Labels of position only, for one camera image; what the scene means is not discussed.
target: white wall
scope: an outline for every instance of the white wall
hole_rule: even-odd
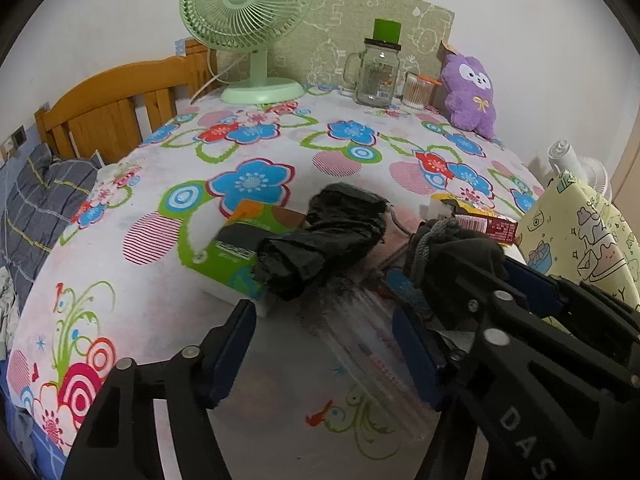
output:
[[[174,53],[178,0],[46,0],[0,67],[0,138],[87,77]],[[495,88],[497,133],[529,164],[567,137],[612,173],[640,104],[640,56],[601,0],[427,0]]]

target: cotton swab container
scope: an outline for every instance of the cotton swab container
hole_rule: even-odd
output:
[[[404,81],[402,104],[422,110],[425,105],[433,103],[433,97],[438,86],[442,86],[440,81],[425,75],[407,72]]]

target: green cap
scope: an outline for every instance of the green cap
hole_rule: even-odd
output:
[[[392,20],[376,20],[373,25],[373,39],[387,43],[398,43],[401,29],[402,23]]]

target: green fan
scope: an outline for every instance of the green fan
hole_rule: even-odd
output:
[[[302,86],[292,79],[267,77],[267,47],[290,33],[312,0],[180,0],[189,32],[216,50],[251,52],[250,78],[229,85],[228,104],[265,104],[299,98]]]

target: yellow bow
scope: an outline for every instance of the yellow bow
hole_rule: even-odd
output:
[[[489,101],[481,99],[478,96],[474,97],[474,102],[478,103],[478,111],[483,111],[484,113],[486,113],[486,109],[490,106]]]

